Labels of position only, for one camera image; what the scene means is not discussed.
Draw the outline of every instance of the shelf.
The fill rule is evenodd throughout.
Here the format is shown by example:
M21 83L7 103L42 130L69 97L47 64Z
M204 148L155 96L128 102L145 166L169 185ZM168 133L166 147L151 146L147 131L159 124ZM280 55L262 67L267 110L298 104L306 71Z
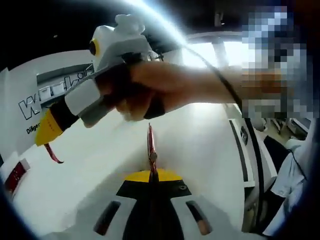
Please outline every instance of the shelf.
M58 95L54 95L54 96L51 96L43 101L40 101L40 105L43 106L44 104L47 104L49 102L55 102L56 100L62 98L64 95L65 95L66 92L63 92L63 93L60 93Z

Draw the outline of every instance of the pixelated area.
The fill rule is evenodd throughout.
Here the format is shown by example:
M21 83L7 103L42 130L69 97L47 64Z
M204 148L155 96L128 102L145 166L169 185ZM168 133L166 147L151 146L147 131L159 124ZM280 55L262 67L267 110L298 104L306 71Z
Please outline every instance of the pixelated area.
M285 6L260 7L249 14L242 29L248 52L242 65L242 88L249 95L242 102L244 118L319 117L313 63L298 35L293 13ZM260 99L250 94L258 86L262 87Z

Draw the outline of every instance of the white fabric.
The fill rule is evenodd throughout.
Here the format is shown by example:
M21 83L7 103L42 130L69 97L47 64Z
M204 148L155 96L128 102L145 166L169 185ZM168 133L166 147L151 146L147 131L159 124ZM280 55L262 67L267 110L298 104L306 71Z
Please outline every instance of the white fabric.
M295 159L297 161L301 160L303 153L303 147L297 148L296 151L294 151ZM293 155L289 153L282 163L278 177L271 188L274 194L286 199L268 227L264 230L264 235L273 236L285 222L287 214L290 213L292 208L298 203L305 182L306 180L294 161Z

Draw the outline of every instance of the black cable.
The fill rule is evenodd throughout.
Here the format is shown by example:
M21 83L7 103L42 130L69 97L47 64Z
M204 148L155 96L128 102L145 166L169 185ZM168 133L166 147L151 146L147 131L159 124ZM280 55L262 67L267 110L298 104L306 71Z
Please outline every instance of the black cable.
M302 176L303 176L304 179L307 181L307 180L308 180L308 179L307 179L307 176L306 176L305 172L302 170L301 165L300 165L300 164L298 163L298 161L296 160L296 157L295 157L295 155L294 155L294 152L293 152L291 149L288 149L288 150L289 150L289 152L292 154L293 160L294 160L295 164L297 165L299 171L301 172Z
M224 76L222 76L221 72L214 67L211 63L209 63L205 58L203 58L200 54L198 54L196 51L186 47L191 53L194 55L198 56L204 63L205 65L210 68L219 78L219 80L223 83L225 88L230 92L231 96L233 97L235 103L238 105L240 111L242 112L242 100L240 97L236 94L236 91L233 89L231 84L225 79ZM262 214L262 206L263 206L263 200L264 200L264 192L265 192L265 186L264 186L264 169L262 166L262 159L261 159L261 154L260 154L260 148L258 144L258 140L254 131L254 128L252 126L252 123L250 121L250 118L244 118L244 122L248 128L251 140L252 140L252 145L253 145L253 150L255 154L255 159L256 159L256 166L257 166L257 171L258 171L258 188L259 188L259 195L258 195L258 207L256 211L256 219L255 219L255 225L258 226L260 222L260 217Z

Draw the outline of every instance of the person's hand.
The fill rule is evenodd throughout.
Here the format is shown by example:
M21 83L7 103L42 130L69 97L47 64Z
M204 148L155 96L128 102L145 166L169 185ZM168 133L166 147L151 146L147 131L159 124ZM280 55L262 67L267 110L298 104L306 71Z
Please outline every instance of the person's hand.
M130 68L131 80L146 87L146 91L128 97L116 109L127 121L142 120L155 97L161 99L165 112L193 102L196 84L194 70L158 61L143 62ZM103 95L112 94L108 82L99 82Z

